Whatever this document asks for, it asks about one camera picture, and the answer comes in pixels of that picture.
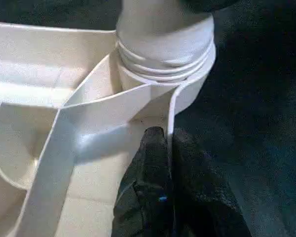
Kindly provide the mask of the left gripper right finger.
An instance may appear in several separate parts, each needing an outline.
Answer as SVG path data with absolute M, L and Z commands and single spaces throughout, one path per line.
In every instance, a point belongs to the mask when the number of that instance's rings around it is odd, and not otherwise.
M 172 178 L 180 237 L 250 237 L 230 185 L 195 136 L 175 129 Z

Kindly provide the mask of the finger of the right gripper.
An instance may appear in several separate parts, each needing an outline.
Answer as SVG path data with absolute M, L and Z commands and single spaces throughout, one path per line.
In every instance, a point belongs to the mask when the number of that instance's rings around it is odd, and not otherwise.
M 238 0 L 182 0 L 186 9 L 193 13 L 210 13 L 229 7 Z

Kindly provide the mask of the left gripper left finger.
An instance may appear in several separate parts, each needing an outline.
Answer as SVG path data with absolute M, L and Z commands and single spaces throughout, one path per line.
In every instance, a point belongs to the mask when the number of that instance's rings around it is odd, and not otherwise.
M 169 237 L 173 228 L 172 182 L 162 127 L 145 130 L 125 171 L 113 208 L 114 237 Z

